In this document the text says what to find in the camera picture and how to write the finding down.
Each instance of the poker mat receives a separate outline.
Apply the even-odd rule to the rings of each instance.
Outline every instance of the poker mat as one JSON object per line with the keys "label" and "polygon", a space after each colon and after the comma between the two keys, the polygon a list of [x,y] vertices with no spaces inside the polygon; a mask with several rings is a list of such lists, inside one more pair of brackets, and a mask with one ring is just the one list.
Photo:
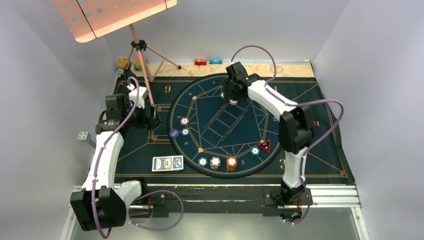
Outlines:
{"label": "poker mat", "polygon": [[[156,184],[278,184],[284,174],[285,153],[278,143],[278,121],[252,100],[230,105],[221,98],[225,73],[204,77],[156,77],[150,83],[152,96],[162,124],[155,130],[131,128],[124,139],[116,166],[115,182],[144,177]],[[137,78],[144,85],[142,77]],[[269,84],[295,102],[323,98],[313,77],[277,77]],[[118,78],[114,93],[128,94],[126,80]],[[315,140],[336,121],[327,104],[311,106]],[[182,125],[181,119],[188,124]],[[181,130],[188,129],[188,135]],[[171,138],[170,130],[179,131]],[[259,145],[268,143],[266,151]],[[259,155],[251,149],[259,147]],[[153,157],[183,155],[184,169],[152,172]],[[212,169],[209,160],[220,158]],[[237,160],[228,171],[228,157]],[[208,164],[198,165],[199,158]],[[311,150],[306,159],[308,184],[355,183],[342,149],[337,127],[323,142]]]}

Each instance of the teal object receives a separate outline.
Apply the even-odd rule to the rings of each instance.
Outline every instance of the teal object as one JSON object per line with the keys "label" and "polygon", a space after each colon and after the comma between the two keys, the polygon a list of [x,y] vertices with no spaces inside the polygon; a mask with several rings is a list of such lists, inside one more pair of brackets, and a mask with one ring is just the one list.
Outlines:
{"label": "teal object", "polygon": [[212,59],[210,59],[209,64],[223,64],[223,61],[222,60],[212,60]]}

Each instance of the dark green mat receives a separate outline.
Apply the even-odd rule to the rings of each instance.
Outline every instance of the dark green mat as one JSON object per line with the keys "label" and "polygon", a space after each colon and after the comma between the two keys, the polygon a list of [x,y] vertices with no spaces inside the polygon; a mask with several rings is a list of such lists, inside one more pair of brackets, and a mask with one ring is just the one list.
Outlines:
{"label": "dark green mat", "polygon": [[[284,165],[282,163],[284,151],[278,153],[280,147],[278,146],[277,135],[274,134],[278,131],[277,122],[274,122],[272,115],[262,119],[260,111],[262,111],[265,116],[267,116],[267,111],[264,111],[260,105],[254,102],[239,102],[239,107],[225,106],[220,101],[219,95],[217,95],[220,92],[219,84],[222,83],[222,79],[225,76],[226,74],[224,73],[206,76],[202,78],[204,80],[202,83],[192,84],[191,86],[188,85],[194,80],[199,79],[199,77],[156,77],[154,82],[150,84],[150,87],[152,89],[153,99],[155,103],[158,104],[158,115],[162,120],[162,125],[154,132],[139,129],[131,129],[128,132],[119,154],[115,182],[121,183],[125,179],[132,177],[145,177],[150,184],[280,183],[280,179],[284,173]],[[140,84],[143,85],[143,78],[138,79]],[[118,79],[115,93],[127,94],[129,91],[125,85],[125,80]],[[315,78],[277,77],[270,85],[286,98],[298,103],[323,98]],[[194,107],[191,106],[194,96],[199,96],[199,98],[211,98],[209,98],[208,101],[204,101],[205,99],[196,100],[198,106]],[[317,139],[336,119],[331,113],[329,106],[326,104],[314,105],[311,106],[311,108],[315,124],[315,139]],[[226,120],[229,121],[232,116],[228,117],[222,115],[219,118],[219,122],[224,122],[227,126],[233,127],[230,132],[227,131],[228,128],[225,130],[222,126],[217,126],[215,123],[216,121],[211,120],[215,119],[215,114],[220,110],[225,110],[233,116],[240,114],[235,116],[239,119],[235,127],[232,125],[235,124],[234,121],[226,122]],[[171,144],[168,136],[169,128],[172,127],[178,130],[183,128],[183,126],[178,124],[179,117],[191,118],[190,123],[193,124],[190,125],[191,128],[188,128],[194,135],[193,137],[180,135],[176,141]],[[214,126],[210,127],[212,132],[200,131],[201,129],[209,131],[209,125],[211,124],[214,124]],[[204,135],[196,133],[196,130],[202,132]],[[255,131],[254,134],[243,134],[244,132],[248,133],[252,131]],[[258,161],[257,158],[250,158],[250,154],[248,151],[246,152],[246,150],[249,150],[260,140],[271,140],[271,153],[261,151],[261,160]],[[224,178],[227,176],[219,175],[232,174],[230,177],[236,178],[221,179],[210,177],[192,169],[189,165],[196,167],[195,163],[198,157],[200,157],[197,151],[200,147],[198,146],[200,142],[203,144],[202,149],[207,150],[199,154],[207,154],[209,157],[218,155],[217,157],[221,158],[221,167],[215,171],[215,173],[205,173],[209,175],[215,174],[217,175],[216,177]],[[227,173],[225,156],[233,155],[236,152],[246,152],[247,154],[238,158],[236,171]],[[175,172],[152,172],[152,157],[179,154],[183,154],[186,158],[184,170]],[[315,147],[308,155],[305,174],[308,184],[350,185],[355,183],[355,179],[342,149],[339,128]]]}

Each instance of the gray wall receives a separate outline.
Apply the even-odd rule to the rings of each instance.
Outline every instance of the gray wall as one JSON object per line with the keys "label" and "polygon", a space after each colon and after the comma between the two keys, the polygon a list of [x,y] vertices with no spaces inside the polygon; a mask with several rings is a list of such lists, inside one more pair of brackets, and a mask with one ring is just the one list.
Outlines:
{"label": "gray wall", "polygon": [[49,0],[0,3],[0,239],[59,239],[112,90],[102,39],[77,43]]}
{"label": "gray wall", "polygon": [[371,239],[422,239],[424,1],[349,1],[313,66],[346,106],[343,148]]}
{"label": "gray wall", "polygon": [[[348,0],[178,0],[176,6],[135,24],[138,36],[179,63],[220,57],[229,61],[248,44],[267,48],[278,62],[314,59]],[[128,27],[104,36],[114,58],[127,56]],[[238,56],[269,63],[258,49]],[[162,59],[147,53],[147,60]]]}

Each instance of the purple cable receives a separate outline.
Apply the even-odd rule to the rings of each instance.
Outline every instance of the purple cable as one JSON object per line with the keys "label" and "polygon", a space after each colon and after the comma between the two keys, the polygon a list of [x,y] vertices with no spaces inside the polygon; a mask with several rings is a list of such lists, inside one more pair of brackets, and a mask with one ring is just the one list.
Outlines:
{"label": "purple cable", "polygon": [[[135,77],[130,76],[127,80],[128,84],[131,84],[132,80],[135,83],[135,87],[136,89],[139,89],[139,82],[137,81],[137,79]],[[109,140],[111,140],[111,138],[124,126],[125,123],[128,122],[128,119],[130,119],[130,117],[133,115],[134,110],[137,107],[137,103],[139,101],[139,92],[137,91],[137,95],[135,97],[135,102],[132,105],[131,110],[129,111],[128,115],[126,116],[126,118],[121,122],[121,124],[112,132],[112,134],[104,141],[103,146],[100,148],[100,151],[98,152],[98,156],[97,156],[97,160],[95,161],[95,166],[94,166],[94,179],[92,181],[92,189],[91,189],[91,208],[93,211],[93,217],[94,217],[94,222],[95,222],[95,226],[98,230],[98,233],[100,234],[100,236],[103,239],[107,239],[109,237],[109,235],[111,234],[111,230],[112,228],[110,227],[109,230],[107,231],[107,233],[105,234],[102,230],[102,227],[100,226],[100,222],[99,222],[99,216],[97,215],[97,209],[96,209],[96,182],[97,182],[97,170],[99,168],[99,163],[100,163],[100,158],[102,157],[102,153],[103,150],[105,149],[106,144],[109,142]]]}
{"label": "purple cable", "polygon": [[167,226],[167,227],[164,227],[164,228],[151,228],[151,227],[143,226],[143,225],[140,225],[140,224],[136,223],[136,222],[135,222],[135,221],[131,218],[131,216],[129,216],[130,222],[131,222],[132,224],[134,224],[135,226],[137,226],[137,227],[139,227],[139,228],[146,229],[146,230],[150,230],[150,231],[166,231],[166,230],[169,230],[169,229],[171,229],[171,228],[175,227],[175,226],[176,226],[176,225],[177,225],[177,224],[181,221],[181,219],[183,218],[183,215],[184,215],[184,206],[183,206],[183,201],[181,200],[181,198],[180,198],[180,197],[179,197],[179,196],[178,196],[175,192],[168,191],[168,190],[157,190],[157,191],[152,191],[152,192],[150,192],[150,193],[147,193],[147,194],[145,194],[145,195],[143,195],[143,196],[140,196],[140,197],[136,198],[134,201],[137,201],[137,200],[140,200],[140,199],[144,199],[144,198],[146,198],[146,197],[148,197],[148,196],[150,196],[150,195],[157,194],[157,193],[169,193],[169,194],[174,195],[174,196],[176,197],[176,199],[178,199],[179,203],[181,204],[181,214],[179,215],[178,220],[177,220],[174,224],[172,224],[171,226]]}
{"label": "purple cable", "polygon": [[245,48],[257,48],[257,49],[261,49],[264,52],[266,52],[268,54],[268,56],[271,58],[272,64],[274,66],[274,75],[265,81],[265,90],[271,94],[274,98],[280,100],[280,102],[282,102],[284,105],[289,106],[289,107],[304,107],[304,106],[309,106],[309,105],[317,105],[317,104],[326,104],[326,103],[336,103],[340,106],[340,115],[338,116],[337,120],[334,122],[333,126],[331,126],[328,131],[326,131],[320,138],[318,138],[318,140],[316,140],[315,142],[313,142],[306,150],[305,152],[302,154],[301,158],[300,158],[300,168],[299,168],[299,177],[300,177],[300,181],[305,189],[306,195],[307,195],[307,208],[305,213],[302,215],[302,217],[295,222],[291,222],[293,225],[300,223],[308,214],[309,212],[309,208],[311,207],[311,190],[309,188],[306,187],[305,181],[302,178],[302,169],[303,169],[303,165],[304,165],[304,161],[305,161],[305,156],[308,155],[308,153],[311,151],[312,148],[314,148],[316,145],[318,145],[320,142],[322,142],[331,132],[334,131],[334,129],[336,129],[336,127],[339,125],[340,120],[343,117],[343,114],[345,113],[345,107],[343,106],[343,104],[335,99],[320,99],[320,100],[314,100],[314,101],[308,101],[308,102],[303,102],[303,103],[297,103],[297,104],[291,104],[291,103],[286,103],[282,98],[280,98],[278,95],[274,94],[272,91],[269,90],[269,86],[268,86],[268,82],[272,81],[276,78],[277,76],[277,65],[276,65],[276,61],[274,60],[273,56],[271,55],[271,53],[266,50],[265,48],[258,46],[258,45],[247,45],[244,46],[242,48],[240,48],[239,50],[237,50],[234,55],[231,58],[231,63],[233,62],[234,58],[236,57],[236,55],[243,49]]}

